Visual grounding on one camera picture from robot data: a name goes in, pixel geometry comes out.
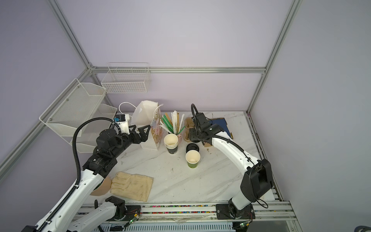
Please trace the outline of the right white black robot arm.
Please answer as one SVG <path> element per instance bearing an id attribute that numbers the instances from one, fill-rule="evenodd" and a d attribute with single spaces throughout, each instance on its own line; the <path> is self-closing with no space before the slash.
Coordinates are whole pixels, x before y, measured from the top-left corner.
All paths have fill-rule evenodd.
<path id="1" fill-rule="evenodd" d="M 267 159 L 258 159 L 239 146 L 218 124 L 213 123 L 204 113 L 191 104 L 194 128 L 188 137 L 193 143 L 208 143 L 221 151 L 243 175 L 240 189 L 229 200 L 228 211 L 232 218 L 240 218 L 251 203 L 264 202 L 262 196 L 273 187 L 271 164 Z"/>

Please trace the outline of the green paper cup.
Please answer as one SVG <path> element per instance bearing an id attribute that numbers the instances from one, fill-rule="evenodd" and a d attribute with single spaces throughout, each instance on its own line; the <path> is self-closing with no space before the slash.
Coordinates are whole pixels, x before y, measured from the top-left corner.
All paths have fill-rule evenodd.
<path id="1" fill-rule="evenodd" d="M 201 155 L 198 151 L 190 150 L 185 156 L 189 168 L 196 168 L 198 166 L 201 159 Z"/>

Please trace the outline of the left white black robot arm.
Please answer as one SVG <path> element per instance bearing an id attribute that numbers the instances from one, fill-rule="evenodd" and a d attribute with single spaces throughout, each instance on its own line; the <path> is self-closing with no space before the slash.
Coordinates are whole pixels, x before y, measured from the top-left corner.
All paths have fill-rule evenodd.
<path id="1" fill-rule="evenodd" d="M 104 120 L 114 124 L 114 128 L 103 130 L 97 138 L 97 146 L 84 165 L 80 164 L 76 140 L 79 132 L 89 123 Z M 113 119 L 98 117 L 82 123 L 72 138 L 72 152 L 76 165 L 77 178 L 58 203 L 36 225 L 27 225 L 24 232 L 90 232 L 107 220 L 132 220 L 138 212 L 127 213 L 125 201 L 109 197 L 101 206 L 77 221 L 73 221 L 77 211 L 88 196 L 102 184 L 117 164 L 117 158 L 132 144 L 148 140 L 150 125 L 137 128 L 129 126 L 128 133 L 121 133 L 120 126 Z"/>

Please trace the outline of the black plastic cup lid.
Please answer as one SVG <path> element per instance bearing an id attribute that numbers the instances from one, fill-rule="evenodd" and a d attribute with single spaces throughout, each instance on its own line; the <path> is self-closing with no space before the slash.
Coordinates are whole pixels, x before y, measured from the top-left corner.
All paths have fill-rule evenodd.
<path id="1" fill-rule="evenodd" d="M 189 151 L 197 151 L 199 152 L 200 148 L 197 144 L 195 143 L 189 143 L 187 146 L 186 146 L 186 153 L 188 153 Z"/>

